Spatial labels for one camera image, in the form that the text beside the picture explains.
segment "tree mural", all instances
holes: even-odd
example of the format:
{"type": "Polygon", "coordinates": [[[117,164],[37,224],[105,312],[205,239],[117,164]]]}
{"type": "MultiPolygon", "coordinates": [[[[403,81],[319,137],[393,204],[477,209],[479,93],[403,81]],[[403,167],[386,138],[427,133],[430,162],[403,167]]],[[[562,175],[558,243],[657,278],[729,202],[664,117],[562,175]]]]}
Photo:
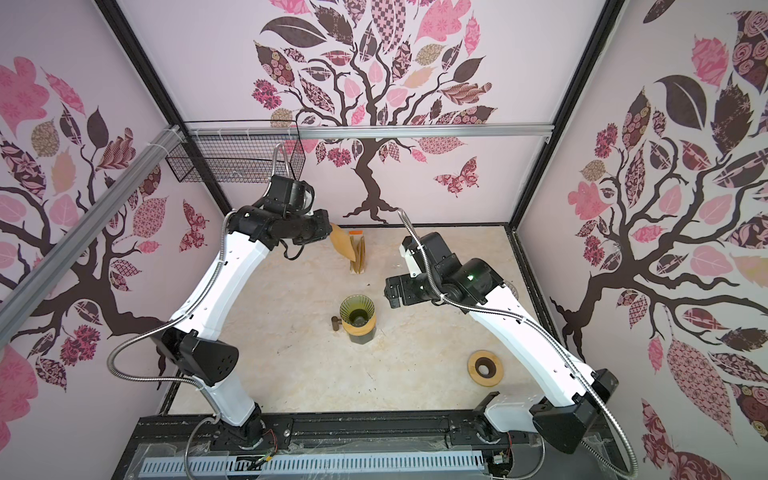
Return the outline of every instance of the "tree mural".
{"type": "MultiPolygon", "coordinates": [[[[577,310],[551,301],[565,320],[564,339],[572,337],[583,359],[582,329],[607,290],[616,290],[616,308],[628,308],[630,329],[648,318],[648,356],[656,371],[663,367],[666,343],[667,367],[701,412],[733,437],[733,392],[768,441],[768,390],[749,384],[768,382],[768,373],[743,355],[763,348],[768,333],[739,326],[738,316],[725,321],[707,310],[732,305],[768,315],[764,301],[735,290],[744,283],[768,287],[768,257],[755,251],[768,247],[768,214],[746,214],[768,202],[768,15],[731,15],[738,24],[732,55],[716,38],[694,39],[692,60],[702,83],[682,74],[661,78],[655,83],[666,92],[665,108],[652,106],[643,89],[621,133],[616,124],[598,133],[598,158],[584,167],[585,181],[568,195],[585,220],[576,237],[584,239],[584,259],[592,269],[586,293],[577,310]],[[713,104],[705,89],[716,92],[713,104]],[[755,103],[766,105],[758,121],[755,103]],[[681,287],[697,293],[680,295],[681,287]],[[681,333],[705,348],[731,351],[702,353],[682,341],[681,333]],[[738,382],[724,381],[723,374],[738,382]]],[[[664,462],[655,459],[667,458],[667,450],[673,454],[666,441],[646,442],[646,450],[659,468],[664,462]]]]}
{"type": "MultiPolygon", "coordinates": [[[[482,58],[469,58],[480,40],[474,16],[462,24],[471,8],[469,0],[458,0],[455,5],[452,0],[407,0],[414,5],[410,7],[415,9],[413,18],[406,14],[406,0],[371,0],[372,20],[367,25],[361,22],[368,8],[366,0],[309,2],[313,12],[304,0],[270,1],[293,15],[275,18],[261,30],[277,34],[292,47],[278,49],[256,42],[259,62],[278,86],[258,80],[253,97],[274,110],[274,126],[294,118],[301,125],[337,127],[482,124],[495,110],[475,105],[492,84],[469,83],[482,62],[482,58]],[[419,11],[421,7],[429,8],[419,11]],[[312,15],[319,28],[298,15],[312,15]],[[413,40],[403,39],[406,27],[419,16],[413,40]],[[449,41],[456,33],[463,36],[449,41]],[[422,46],[414,56],[412,45],[425,37],[438,43],[422,46]],[[319,45],[326,51],[310,56],[308,49],[314,55],[319,45]],[[458,61],[460,57],[468,58],[458,61]],[[278,108],[287,98],[295,99],[297,110],[278,108]],[[444,111],[443,101],[452,105],[445,109],[448,111],[444,111]],[[458,107],[465,104],[473,106],[458,107]]],[[[303,148],[314,149],[318,163],[328,159],[336,167],[344,167],[355,162],[353,169],[367,197],[344,217],[367,211],[373,220],[386,223],[379,212],[395,211],[396,207],[382,198],[370,162],[375,158],[400,161],[403,151],[426,162],[425,154],[440,155],[463,145],[457,137],[411,141],[419,148],[402,138],[304,141],[303,148]]],[[[435,180],[447,186],[448,192],[458,194],[477,185],[475,169],[476,160],[472,159],[459,175],[440,175],[435,180]]]]}
{"type": "MultiPolygon", "coordinates": [[[[50,95],[47,88],[35,83],[31,61],[17,57],[15,67],[16,72],[0,67],[0,114],[14,135],[19,122],[48,116],[42,106],[50,95]]],[[[98,108],[86,117],[82,100],[65,81],[51,74],[46,74],[46,79],[61,100],[61,110],[33,129],[30,144],[37,156],[19,147],[19,139],[12,141],[0,133],[2,157],[18,182],[18,186],[0,187],[0,231],[16,239],[13,243],[0,242],[0,269],[21,270],[15,278],[0,273],[0,283],[11,290],[51,251],[61,236],[58,231],[66,234],[94,205],[96,184],[104,182],[110,187],[114,183],[108,170],[126,168],[136,155],[130,128],[110,140],[98,108]],[[81,133],[83,123],[87,138],[81,133]],[[66,140],[60,140],[59,132],[66,140]],[[87,180],[76,181],[75,162],[82,162],[87,180]],[[34,260],[29,259],[32,252],[34,260]]],[[[103,333],[142,333],[161,324],[154,317],[122,312],[115,298],[115,290],[130,291],[127,277],[141,273],[128,258],[153,253],[160,246],[151,240],[165,216],[167,198],[151,197],[160,180],[161,170],[156,167],[72,265],[74,283],[65,278],[60,285],[73,284],[38,305],[31,317],[45,317],[43,324],[12,337],[13,341],[38,336],[27,358],[35,358],[40,379],[66,390],[66,369],[93,359],[103,333]],[[132,237],[138,240],[121,243],[132,237]],[[65,339],[59,342],[62,333],[65,339]]],[[[162,372],[162,356],[159,366],[162,372]]]]}

